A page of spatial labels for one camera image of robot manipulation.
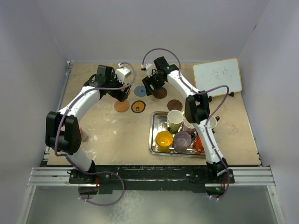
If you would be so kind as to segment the blue coaster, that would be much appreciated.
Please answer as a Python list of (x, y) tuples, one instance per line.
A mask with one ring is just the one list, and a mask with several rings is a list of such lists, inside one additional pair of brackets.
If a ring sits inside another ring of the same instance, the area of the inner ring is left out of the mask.
[(146, 88), (144, 85), (140, 85), (135, 87), (134, 94), (138, 97), (144, 97), (146, 96)]

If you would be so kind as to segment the dark brown coaster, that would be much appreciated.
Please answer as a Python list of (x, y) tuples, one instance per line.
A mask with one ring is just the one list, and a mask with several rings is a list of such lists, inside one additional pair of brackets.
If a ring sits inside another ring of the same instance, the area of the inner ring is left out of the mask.
[(183, 105), (179, 100), (172, 99), (167, 103), (167, 108), (169, 111), (172, 111), (172, 110), (181, 111), (183, 109)]
[(164, 87), (162, 87), (161, 89), (157, 90), (153, 94), (153, 96), (157, 99), (163, 99), (167, 96), (167, 90)]

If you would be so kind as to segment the orange-brown wooden coaster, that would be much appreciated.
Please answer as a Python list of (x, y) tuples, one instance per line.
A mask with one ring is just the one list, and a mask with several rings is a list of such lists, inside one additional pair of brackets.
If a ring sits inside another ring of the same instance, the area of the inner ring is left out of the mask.
[(125, 112), (129, 109), (129, 107), (130, 107), (130, 103), (127, 100), (125, 100), (123, 102), (116, 101), (114, 104), (114, 109), (117, 112)]

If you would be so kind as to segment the yellow black-rimmed coaster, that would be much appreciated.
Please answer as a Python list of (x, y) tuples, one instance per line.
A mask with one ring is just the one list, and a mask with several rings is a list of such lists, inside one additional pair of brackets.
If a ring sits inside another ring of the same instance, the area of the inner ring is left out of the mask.
[(131, 111), (134, 113), (142, 113), (146, 108), (146, 104), (142, 100), (137, 100), (131, 105)]

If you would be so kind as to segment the yellow-green mug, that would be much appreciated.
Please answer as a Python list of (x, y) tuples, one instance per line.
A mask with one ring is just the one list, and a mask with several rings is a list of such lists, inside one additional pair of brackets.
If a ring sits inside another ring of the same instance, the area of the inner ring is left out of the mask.
[(167, 128), (171, 134), (176, 134), (183, 121), (184, 121), (184, 114), (179, 110), (171, 110), (167, 115)]

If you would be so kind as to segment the black mug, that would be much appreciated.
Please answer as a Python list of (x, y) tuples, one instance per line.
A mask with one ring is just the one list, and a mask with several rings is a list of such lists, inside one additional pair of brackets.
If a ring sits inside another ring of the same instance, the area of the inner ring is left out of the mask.
[(219, 120), (220, 120), (219, 116), (216, 116), (216, 117), (212, 116), (210, 118), (209, 122), (210, 122), (210, 127), (211, 127), (212, 130), (214, 130), (216, 128), (217, 123), (218, 123)]

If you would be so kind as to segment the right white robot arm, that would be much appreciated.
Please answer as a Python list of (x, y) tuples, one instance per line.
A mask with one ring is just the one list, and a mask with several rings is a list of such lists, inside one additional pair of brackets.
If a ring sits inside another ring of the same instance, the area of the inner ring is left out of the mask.
[(147, 72), (142, 80), (147, 95), (160, 90), (165, 82), (170, 83), (185, 98), (185, 117), (193, 124), (203, 144), (208, 167), (208, 179), (219, 182), (224, 174), (229, 175), (228, 164), (221, 153), (211, 125), (210, 107), (207, 91), (200, 91), (194, 87), (181, 73), (181, 67), (169, 65), (162, 56), (154, 60), (153, 64), (141, 64), (141, 70)]

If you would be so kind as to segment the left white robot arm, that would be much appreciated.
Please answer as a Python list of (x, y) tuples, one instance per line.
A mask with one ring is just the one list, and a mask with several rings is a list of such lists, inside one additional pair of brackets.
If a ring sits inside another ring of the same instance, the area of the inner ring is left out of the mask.
[(129, 63), (119, 63), (118, 69), (99, 65), (95, 74), (84, 83), (79, 94), (58, 112), (46, 116), (45, 144), (54, 150), (55, 156), (64, 157), (76, 170), (80, 178), (91, 183), (96, 178), (95, 163), (81, 147), (80, 120), (106, 94), (119, 102), (128, 98), (132, 82), (126, 79), (136, 75)]

